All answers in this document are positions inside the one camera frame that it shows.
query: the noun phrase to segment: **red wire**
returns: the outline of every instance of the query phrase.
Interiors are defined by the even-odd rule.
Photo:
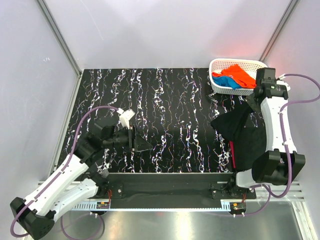
[[[107,192],[108,192],[108,196],[109,196],[109,208],[110,208],[112,191],[111,191],[111,189],[109,189]]]

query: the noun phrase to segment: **black marble table surface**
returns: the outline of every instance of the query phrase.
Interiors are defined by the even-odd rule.
[[[106,149],[93,168],[108,168],[111,173],[229,172],[229,142],[216,133],[210,121],[244,101],[244,96],[213,93],[207,68],[86,69],[58,164],[70,152],[84,114],[111,105],[136,112],[133,123],[153,149],[140,153]],[[117,118],[118,114],[105,109],[92,113],[79,138],[105,116]],[[259,118],[251,114],[247,125],[258,126]]]

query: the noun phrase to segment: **white cable clip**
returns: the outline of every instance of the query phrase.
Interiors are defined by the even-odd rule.
[[[285,114],[285,113],[284,113],[284,111],[286,111],[286,110],[287,110],[287,109],[286,109],[286,108],[284,108],[282,111],[279,111],[279,113],[278,113],[278,114],[279,114],[279,115],[280,115],[280,114]]]
[[[279,77],[279,80],[283,80],[283,79],[285,79],[286,78],[286,76],[285,76],[286,74],[282,74],[280,77]]]
[[[130,129],[129,121],[136,113],[132,109],[124,111],[121,108],[118,109],[117,113],[120,114],[119,119],[122,127]]]

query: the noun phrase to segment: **blue cloth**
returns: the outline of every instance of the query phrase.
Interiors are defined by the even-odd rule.
[[[240,89],[241,86],[229,76],[212,76],[213,81],[222,87],[231,87],[232,89]]]

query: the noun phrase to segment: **metal floor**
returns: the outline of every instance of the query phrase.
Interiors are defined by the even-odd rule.
[[[248,212],[260,208],[248,202]],[[70,211],[63,219],[66,232],[73,238],[86,239],[99,227],[99,219]],[[219,217],[208,212],[110,211],[103,215],[101,240],[301,240],[302,235],[290,202],[270,202],[255,216]],[[43,240],[66,240],[58,221]]]

